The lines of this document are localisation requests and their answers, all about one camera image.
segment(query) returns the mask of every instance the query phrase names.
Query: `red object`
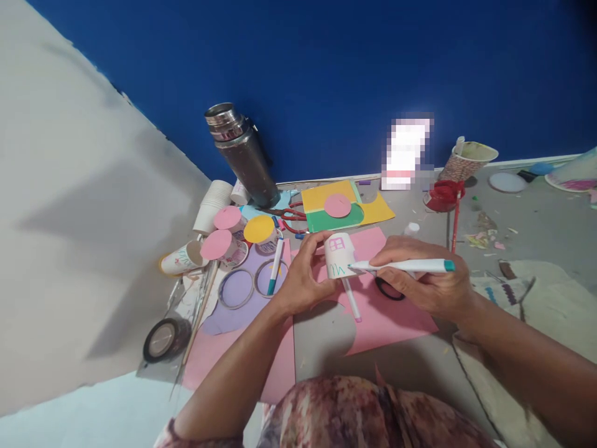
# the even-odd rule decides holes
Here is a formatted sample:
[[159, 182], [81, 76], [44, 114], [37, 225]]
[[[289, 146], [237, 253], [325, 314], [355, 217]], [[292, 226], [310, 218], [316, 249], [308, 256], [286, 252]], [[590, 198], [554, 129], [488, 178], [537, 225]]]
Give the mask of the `red object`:
[[279, 217], [281, 220], [284, 221], [284, 224], [285, 224], [286, 228], [288, 229], [288, 231], [295, 233], [295, 234], [300, 234], [300, 233], [307, 232], [308, 229], [296, 230], [288, 225], [288, 221], [307, 221], [306, 214], [304, 214], [303, 212], [300, 212], [298, 210], [293, 210], [293, 208], [298, 207], [299, 205], [303, 205], [303, 202], [300, 201], [300, 202], [291, 203], [288, 206], [288, 208], [285, 208], [283, 210], [274, 210], [272, 208], [259, 208], [258, 210], [260, 212], [269, 213], [270, 215]]
[[458, 202], [458, 192], [460, 197], [466, 194], [464, 182], [454, 182], [453, 180], [440, 180], [433, 186], [423, 198], [423, 202], [434, 212], [449, 212], [454, 210]]
[[456, 253], [456, 237], [458, 236], [458, 216], [460, 215], [460, 198], [461, 192], [459, 191], [456, 195], [456, 211], [454, 212], [454, 231], [452, 232], [452, 253]]

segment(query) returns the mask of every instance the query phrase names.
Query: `person's right hand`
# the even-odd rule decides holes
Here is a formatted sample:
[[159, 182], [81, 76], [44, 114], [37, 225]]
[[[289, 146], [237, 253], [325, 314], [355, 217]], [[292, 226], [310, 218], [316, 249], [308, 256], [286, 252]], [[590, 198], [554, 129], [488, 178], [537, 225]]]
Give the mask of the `person's right hand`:
[[423, 258], [450, 259], [456, 264], [456, 271], [426, 273], [419, 280], [415, 280], [405, 271], [394, 268], [381, 269], [377, 275], [422, 310], [458, 324], [470, 315], [470, 311], [478, 303], [478, 296], [471, 286], [468, 267], [461, 257], [444, 247], [424, 243], [415, 238], [390, 236], [384, 248], [369, 263], [372, 266], [381, 266], [393, 261]]

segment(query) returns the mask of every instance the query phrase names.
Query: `scissors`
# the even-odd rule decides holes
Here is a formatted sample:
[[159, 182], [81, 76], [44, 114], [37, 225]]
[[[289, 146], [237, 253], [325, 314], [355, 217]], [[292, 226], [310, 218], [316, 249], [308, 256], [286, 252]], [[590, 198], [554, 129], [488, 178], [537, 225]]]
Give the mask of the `scissors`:
[[303, 202], [294, 202], [291, 203], [288, 208], [285, 208], [283, 210], [274, 210], [272, 208], [258, 208], [258, 210], [260, 212], [264, 212], [264, 213], [269, 213], [270, 215], [273, 216], [277, 216], [279, 217], [282, 221], [284, 221], [284, 224], [286, 225], [286, 228], [295, 234], [301, 234], [301, 233], [306, 233], [308, 231], [308, 228], [303, 229], [303, 230], [296, 230], [293, 229], [292, 227], [290, 227], [288, 225], [288, 221], [307, 221], [307, 215], [304, 214], [303, 212], [300, 212], [298, 210], [293, 210], [293, 208], [298, 207], [299, 205], [303, 205]]

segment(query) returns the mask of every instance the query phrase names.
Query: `blue paper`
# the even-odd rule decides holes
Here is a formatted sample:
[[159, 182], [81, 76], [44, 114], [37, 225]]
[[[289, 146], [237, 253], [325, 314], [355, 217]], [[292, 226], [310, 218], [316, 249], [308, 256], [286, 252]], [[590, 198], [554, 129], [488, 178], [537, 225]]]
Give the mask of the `blue paper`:
[[[283, 210], [285, 208], [288, 208], [288, 204], [290, 203], [290, 199], [294, 195], [297, 195], [297, 194], [299, 194], [298, 190], [281, 191], [280, 192], [280, 200], [278, 201], [278, 203], [275, 206], [271, 207], [271, 209], [273, 209], [273, 210]], [[253, 201], [251, 201], [247, 205], [245, 205], [245, 206], [243, 206], [241, 208], [241, 213], [248, 220], [250, 220], [251, 218], [254, 218], [256, 216], [259, 216], [259, 215], [271, 216], [268, 213], [260, 212], [259, 210], [257, 210], [258, 208], [260, 208], [260, 207], [257, 207], [257, 205], [254, 205]]]

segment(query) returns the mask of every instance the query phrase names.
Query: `wooden stick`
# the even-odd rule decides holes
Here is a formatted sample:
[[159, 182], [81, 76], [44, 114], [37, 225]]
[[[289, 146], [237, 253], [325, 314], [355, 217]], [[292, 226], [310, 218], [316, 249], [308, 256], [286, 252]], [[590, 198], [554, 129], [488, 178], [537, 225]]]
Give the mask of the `wooden stick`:
[[182, 358], [182, 364], [180, 365], [181, 367], [187, 365], [188, 356], [191, 353], [191, 347], [193, 347], [193, 342], [195, 341], [195, 337], [197, 336], [197, 330], [199, 329], [199, 323], [201, 322], [201, 318], [203, 317], [203, 313], [205, 312], [205, 307], [207, 306], [207, 302], [210, 298], [211, 288], [213, 286], [214, 280], [216, 279], [216, 274], [218, 273], [219, 264], [220, 263], [216, 261], [213, 272], [206, 274], [206, 275], [210, 275], [210, 278], [208, 279], [207, 288], [205, 289], [205, 295], [203, 296], [203, 302], [201, 303], [201, 308], [199, 310], [199, 313], [197, 314], [197, 319], [195, 321], [195, 325], [193, 326], [193, 333], [191, 334], [191, 339], [188, 341], [187, 351], [185, 352], [184, 358]]

